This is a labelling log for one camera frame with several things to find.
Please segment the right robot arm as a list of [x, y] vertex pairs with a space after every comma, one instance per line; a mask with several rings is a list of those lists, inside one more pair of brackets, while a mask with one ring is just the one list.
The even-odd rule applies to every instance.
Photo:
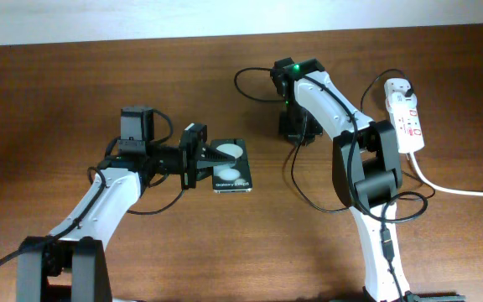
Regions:
[[274, 62], [270, 77], [286, 109], [279, 132], [301, 146], [326, 133], [333, 143], [332, 183], [354, 217], [365, 262], [369, 301], [409, 301], [397, 245], [396, 216], [403, 175], [396, 131], [359, 112], [316, 59]]

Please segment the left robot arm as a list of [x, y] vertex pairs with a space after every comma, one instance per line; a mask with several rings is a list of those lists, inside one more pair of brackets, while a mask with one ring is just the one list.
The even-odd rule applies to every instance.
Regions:
[[88, 171], [90, 189], [46, 237], [27, 237], [20, 246], [18, 301], [112, 301], [105, 249], [127, 211], [157, 175], [178, 175], [192, 189], [214, 167], [236, 159], [207, 145], [207, 128], [190, 124], [179, 145], [154, 139], [151, 107], [124, 107], [115, 155], [106, 153]]

